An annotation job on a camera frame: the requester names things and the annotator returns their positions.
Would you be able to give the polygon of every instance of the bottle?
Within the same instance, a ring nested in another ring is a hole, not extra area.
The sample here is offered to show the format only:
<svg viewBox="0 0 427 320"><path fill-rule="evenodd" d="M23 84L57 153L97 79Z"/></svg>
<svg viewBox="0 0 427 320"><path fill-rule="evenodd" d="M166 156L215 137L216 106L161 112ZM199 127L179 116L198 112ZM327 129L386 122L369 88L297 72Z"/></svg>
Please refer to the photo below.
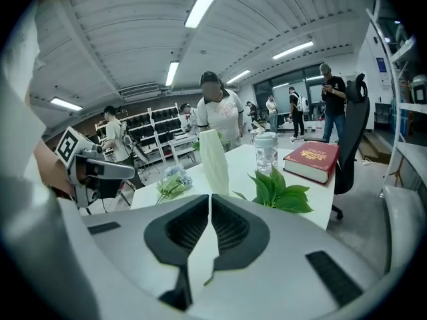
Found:
<svg viewBox="0 0 427 320"><path fill-rule="evenodd" d="M213 193L228 195L228 164L224 148L215 129L200 133L200 158L203 172Z"/></svg>
<svg viewBox="0 0 427 320"><path fill-rule="evenodd" d="M270 175L272 167L278 168L278 136L272 132L259 134L255 138L256 169Z"/></svg>

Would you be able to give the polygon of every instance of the black t-shirt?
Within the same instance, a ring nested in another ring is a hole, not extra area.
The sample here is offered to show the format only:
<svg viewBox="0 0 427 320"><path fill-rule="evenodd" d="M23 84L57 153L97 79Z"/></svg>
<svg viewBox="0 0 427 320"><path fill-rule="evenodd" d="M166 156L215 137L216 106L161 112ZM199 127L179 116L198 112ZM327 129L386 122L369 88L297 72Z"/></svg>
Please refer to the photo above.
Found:
<svg viewBox="0 0 427 320"><path fill-rule="evenodd" d="M254 113L254 114L252 114L252 113L251 113L251 118L252 118L252 121L253 121L253 120L255 120L255 119L256 119L256 105L254 105L254 104L253 104L253 105L251 105L251 108L250 108L250 109L251 109L251 112L252 112L252 111L255 111L255 113Z"/></svg>
<svg viewBox="0 0 427 320"><path fill-rule="evenodd" d="M301 98L300 94L297 93L296 91L294 92L294 94L297 95L299 98ZM298 104L298 97L296 97L296 96L294 96L292 94L289 95L289 102L293 103L295 105L294 106L294 111L292 111L292 115L295 115L296 113L299 113L299 111L298 111L298 109L296 107L297 104Z"/></svg>
<svg viewBox="0 0 427 320"><path fill-rule="evenodd" d="M341 77L333 76L329 81L325 82L326 85L331 85L333 89L346 92L346 84ZM326 114L329 116L337 116L344 114L345 99L333 94L322 94L322 100L326 102Z"/></svg>

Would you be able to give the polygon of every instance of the book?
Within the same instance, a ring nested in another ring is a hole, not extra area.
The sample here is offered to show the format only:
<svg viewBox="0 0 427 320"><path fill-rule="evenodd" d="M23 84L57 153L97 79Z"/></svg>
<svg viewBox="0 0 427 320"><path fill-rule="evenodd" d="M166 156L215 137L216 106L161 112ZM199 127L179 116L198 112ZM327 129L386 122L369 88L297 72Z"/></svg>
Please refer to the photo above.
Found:
<svg viewBox="0 0 427 320"><path fill-rule="evenodd" d="M332 143L307 141L284 157L286 171L325 184L334 171L339 146Z"/></svg>

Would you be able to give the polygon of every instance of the fluorescent light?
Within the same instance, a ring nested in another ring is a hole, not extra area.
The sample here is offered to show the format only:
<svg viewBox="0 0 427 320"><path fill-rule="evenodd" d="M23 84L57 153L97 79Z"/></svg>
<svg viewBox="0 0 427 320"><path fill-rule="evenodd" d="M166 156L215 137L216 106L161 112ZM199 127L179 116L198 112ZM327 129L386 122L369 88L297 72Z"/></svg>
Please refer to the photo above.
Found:
<svg viewBox="0 0 427 320"><path fill-rule="evenodd" d="M273 59L279 59L280 57L289 55L290 53L298 51L298 50L301 50L301 49L305 49L306 47L309 47L309 46L313 46L313 42L312 41L309 41L308 43L305 43L305 44L302 44L302 45L298 45L298 46L292 47L289 50L286 50L286 51L284 51L282 53L279 53L278 55L275 55L273 57Z"/></svg>
<svg viewBox="0 0 427 320"><path fill-rule="evenodd" d="M58 97L54 97L51 100L51 103L52 104L56 104L56 105L60 105L61 107L68 108L68 109L71 109L71 110L76 110L76 111L79 111L79 110L83 109L79 105L75 105L75 104L72 104L70 102L66 102L63 99L59 99Z"/></svg>
<svg viewBox="0 0 427 320"><path fill-rule="evenodd" d="M285 84L281 84L281 85L276 85L275 87L273 87L273 89L284 87L285 85L289 85L289 83L285 83Z"/></svg>
<svg viewBox="0 0 427 320"><path fill-rule="evenodd" d="M167 73L167 79L166 79L166 87L169 87L172 85L173 78L175 77L176 71L178 69L179 62L172 61L169 66L169 72Z"/></svg>
<svg viewBox="0 0 427 320"><path fill-rule="evenodd" d="M189 13L187 20L185 20L185 27L195 29L213 2L214 0L197 0Z"/></svg>
<svg viewBox="0 0 427 320"><path fill-rule="evenodd" d="M235 77L231 78L231 79L227 82L227 84L233 83L236 79L239 79L240 77L242 77L242 76L244 76L244 75L247 75L249 72L251 72L251 71L250 71L250 70L245 70L245 71L243 71L243 72L242 72L242 73L240 73L239 75L237 75L237 76L235 76Z"/></svg>
<svg viewBox="0 0 427 320"><path fill-rule="evenodd" d="M321 79L321 78L324 78L324 77L323 76L310 77L310 78L307 78L307 81L314 81L315 79Z"/></svg>

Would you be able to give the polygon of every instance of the flowers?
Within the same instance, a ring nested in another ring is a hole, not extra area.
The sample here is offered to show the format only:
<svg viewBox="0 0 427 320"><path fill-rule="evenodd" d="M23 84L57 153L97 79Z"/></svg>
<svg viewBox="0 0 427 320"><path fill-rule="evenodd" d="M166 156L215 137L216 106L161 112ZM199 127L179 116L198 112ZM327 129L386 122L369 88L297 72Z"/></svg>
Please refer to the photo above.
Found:
<svg viewBox="0 0 427 320"><path fill-rule="evenodd" d="M160 197L157 204L160 204L165 199L173 199L184 191L191 188L193 179L187 175L182 165L168 167L165 170L165 179L157 182L157 190Z"/></svg>

